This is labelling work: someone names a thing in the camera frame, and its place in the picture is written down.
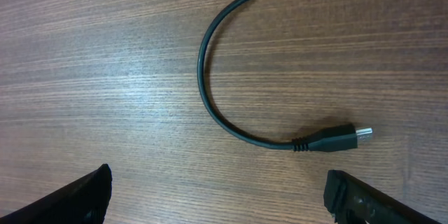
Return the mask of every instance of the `black cable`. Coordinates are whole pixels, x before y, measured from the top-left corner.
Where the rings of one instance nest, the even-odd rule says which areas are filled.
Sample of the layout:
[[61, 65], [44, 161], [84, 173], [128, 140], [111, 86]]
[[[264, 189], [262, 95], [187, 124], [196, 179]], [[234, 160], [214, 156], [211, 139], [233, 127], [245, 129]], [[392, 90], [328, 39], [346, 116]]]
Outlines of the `black cable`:
[[246, 3], [249, 0], [234, 0], [231, 4], [225, 7], [213, 20], [207, 29], [202, 43], [199, 49], [199, 57], [197, 60], [197, 82], [199, 85], [199, 92], [201, 94], [202, 101], [205, 108], [210, 113], [210, 116], [227, 132], [231, 135], [246, 141], [250, 144], [262, 146], [265, 148], [277, 149], [277, 150], [294, 150], [294, 151], [341, 151], [349, 148], [356, 148], [358, 143], [357, 131], [353, 125], [345, 125], [341, 127], [334, 127], [330, 129], [324, 129], [316, 134], [305, 137], [303, 139], [294, 139], [289, 143], [274, 143], [267, 139], [252, 136], [251, 134], [239, 129], [232, 123], [227, 121], [219, 111], [214, 108], [210, 101], [210, 97], [207, 94], [207, 87], [204, 79], [204, 65], [207, 52], [207, 46], [210, 42], [211, 36], [215, 32], [215, 29], [224, 20], [224, 18], [231, 13], [238, 6]]
[[294, 143], [273, 143], [266, 139], [261, 139], [255, 136], [252, 136], [243, 130], [235, 127], [233, 124], [228, 122], [220, 113], [217, 111], [210, 102], [210, 97], [207, 94], [207, 89], [205, 85], [204, 79], [204, 65], [205, 65], [205, 57], [207, 52], [207, 46], [210, 42], [211, 36], [215, 32], [215, 29], [218, 25], [223, 21], [223, 19], [231, 13], [234, 9], [238, 8], [238, 6], [246, 3], [249, 0], [235, 0], [227, 7], [225, 7], [213, 20], [207, 29], [204, 38], [202, 39], [202, 44], [199, 49], [199, 57], [197, 60], [197, 82], [199, 84], [199, 92], [201, 93], [202, 101], [204, 102], [205, 108], [210, 113], [210, 116], [227, 132], [231, 133], [233, 136], [244, 140], [248, 143], [255, 144], [257, 146], [262, 146], [271, 149], [279, 149], [279, 150], [291, 150], [294, 149]]

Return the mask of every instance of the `wooden table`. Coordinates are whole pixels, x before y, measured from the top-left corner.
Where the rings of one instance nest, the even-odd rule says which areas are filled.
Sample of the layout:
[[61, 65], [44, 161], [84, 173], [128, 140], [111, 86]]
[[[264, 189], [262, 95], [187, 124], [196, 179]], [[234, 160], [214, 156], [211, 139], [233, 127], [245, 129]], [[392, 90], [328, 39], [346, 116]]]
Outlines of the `wooden table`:
[[276, 141], [374, 128], [337, 153], [206, 112], [197, 51], [230, 2], [0, 0], [0, 216], [109, 163], [106, 223], [331, 223], [329, 169], [448, 223], [448, 0], [257, 0], [220, 27], [223, 115]]

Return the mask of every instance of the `cable connector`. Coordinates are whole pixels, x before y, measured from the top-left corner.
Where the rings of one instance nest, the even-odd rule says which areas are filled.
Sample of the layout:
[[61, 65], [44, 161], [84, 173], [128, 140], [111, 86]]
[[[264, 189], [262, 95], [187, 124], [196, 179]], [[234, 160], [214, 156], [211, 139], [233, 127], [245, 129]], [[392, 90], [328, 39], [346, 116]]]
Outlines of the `cable connector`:
[[373, 137], [372, 128], [359, 129], [352, 124], [322, 129], [301, 139], [294, 139], [294, 151], [345, 151], [364, 144]]

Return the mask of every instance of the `cable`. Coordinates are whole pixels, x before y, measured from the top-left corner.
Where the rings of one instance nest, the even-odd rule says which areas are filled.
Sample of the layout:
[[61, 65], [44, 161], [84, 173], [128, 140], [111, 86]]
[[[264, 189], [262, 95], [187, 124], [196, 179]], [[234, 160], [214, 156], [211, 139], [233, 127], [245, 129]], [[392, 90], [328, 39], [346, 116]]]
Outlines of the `cable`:
[[[314, 137], [308, 136], [307, 138], [303, 139], [294, 139], [289, 143], [274, 143], [272, 141], [269, 141], [264, 138], [253, 136], [238, 127], [234, 126], [232, 123], [227, 121], [220, 113], [219, 111], [214, 108], [214, 106], [211, 103], [210, 97], [207, 94], [207, 87], [205, 84], [204, 79], [204, 65], [205, 65], [205, 58], [207, 53], [207, 46], [210, 42], [210, 39], [215, 32], [218, 25], [224, 20], [224, 18], [231, 13], [234, 9], [238, 8], [240, 5], [246, 3], [249, 0], [234, 0], [231, 4], [229, 4], [227, 7], [225, 7], [213, 20], [213, 22], [210, 24], [209, 28], [207, 29], [204, 38], [202, 39], [201, 46], [199, 48], [199, 57], [197, 60], [197, 82], [199, 85], [199, 93], [201, 94], [202, 101], [204, 102], [205, 108], [210, 113], [210, 116], [227, 132], [229, 132], [234, 137], [237, 137], [238, 139], [241, 139], [243, 141], [246, 141], [250, 144], [254, 144], [257, 146], [270, 148], [270, 149], [276, 149], [276, 150], [294, 150], [294, 151], [326, 151], [322, 150], [321, 143], [319, 145], [315, 144], [315, 141], [320, 140], [326, 140], [328, 137]], [[329, 132], [330, 135], [334, 135], [334, 137], [340, 137], [340, 127], [331, 128]], [[347, 135], [347, 139], [353, 140], [353, 138], [356, 140], [355, 144], [356, 146], [351, 143], [349, 144], [350, 148], [356, 148], [357, 147], [357, 135], [356, 131], [353, 127], [353, 125], [349, 125], [347, 128], [344, 128], [343, 134]]]

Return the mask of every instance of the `metal connector tip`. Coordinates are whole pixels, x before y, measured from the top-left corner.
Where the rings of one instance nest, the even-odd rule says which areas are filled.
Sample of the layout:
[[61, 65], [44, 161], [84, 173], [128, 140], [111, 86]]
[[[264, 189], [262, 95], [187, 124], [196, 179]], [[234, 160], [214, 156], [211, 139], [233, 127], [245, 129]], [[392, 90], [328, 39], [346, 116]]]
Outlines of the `metal connector tip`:
[[356, 136], [358, 137], [358, 144], [366, 144], [373, 138], [373, 129], [358, 129], [356, 130]]

